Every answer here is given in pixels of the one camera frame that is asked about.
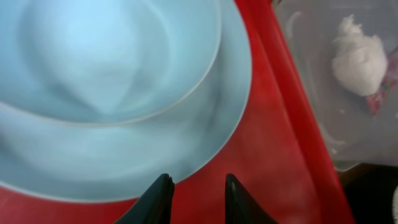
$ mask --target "clear plastic bin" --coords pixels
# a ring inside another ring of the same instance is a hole
[[[337,168],[398,166],[398,90],[373,116],[365,97],[345,90],[331,71],[338,25],[351,14],[366,35],[382,39],[386,54],[398,47],[398,1],[282,0],[275,13]]]

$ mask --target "plate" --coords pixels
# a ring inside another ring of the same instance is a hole
[[[54,126],[0,111],[1,185],[53,200],[139,197],[161,173],[180,182],[203,167],[237,127],[251,85],[248,36],[232,0],[209,75],[167,114],[118,128]]]
[[[0,107],[79,126],[142,121],[197,88],[220,41],[214,0],[2,1]]]

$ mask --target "dish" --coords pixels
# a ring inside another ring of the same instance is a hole
[[[0,27],[0,109],[118,126],[164,112],[201,83],[221,12],[214,0],[10,0]]]
[[[0,111],[0,185],[53,200],[112,202],[140,196],[161,173],[180,182],[203,167],[237,127],[251,85],[249,41],[238,8],[223,0],[221,11],[222,41],[210,74],[166,114],[91,129]],[[132,150],[139,144],[141,151]]]

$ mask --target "bowl rim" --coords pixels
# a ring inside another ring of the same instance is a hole
[[[96,122],[84,122],[84,121],[72,121],[69,119],[60,119],[60,118],[53,118],[49,117],[46,115],[42,115],[36,112],[32,112],[29,110],[22,109],[18,106],[11,105],[10,103],[6,103],[3,100],[0,100],[0,110],[8,110],[12,113],[19,113],[23,116],[28,116],[34,119],[39,119],[43,122],[47,123],[52,123],[52,124],[58,124],[58,125],[65,125],[65,126],[74,126],[74,127],[81,127],[81,128],[112,128],[112,127],[118,127],[118,126],[126,126],[126,125],[131,125],[133,123],[138,123],[141,121],[145,121],[148,119],[151,119],[155,116],[161,115],[168,110],[172,109],[173,107],[177,106],[180,104],[183,100],[185,100],[189,95],[191,95],[204,81],[204,79],[208,76],[211,68],[214,65],[214,62],[217,58],[220,45],[221,45],[221,35],[222,35],[222,12],[221,12],[221,3],[220,0],[214,0],[214,7],[215,7],[215,12],[216,12],[216,18],[217,18],[217,33],[216,33],[216,47],[213,50],[213,56],[210,60],[210,64],[208,65],[206,71],[203,73],[201,76],[199,82],[194,85],[189,91],[186,92],[182,97],[180,97],[177,101],[174,103],[169,104],[168,106],[162,108],[161,110],[155,111],[153,113],[149,113],[145,116],[139,116],[137,118],[133,119],[125,119],[125,120],[120,120],[120,121],[111,121],[111,122],[103,122],[103,123],[96,123]]]

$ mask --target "red table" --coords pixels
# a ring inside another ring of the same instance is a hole
[[[223,223],[227,173],[279,223],[354,223],[270,3],[236,3],[253,57],[248,107],[221,152],[177,184],[172,223]],[[61,203],[0,189],[0,223],[112,223],[133,203]]]

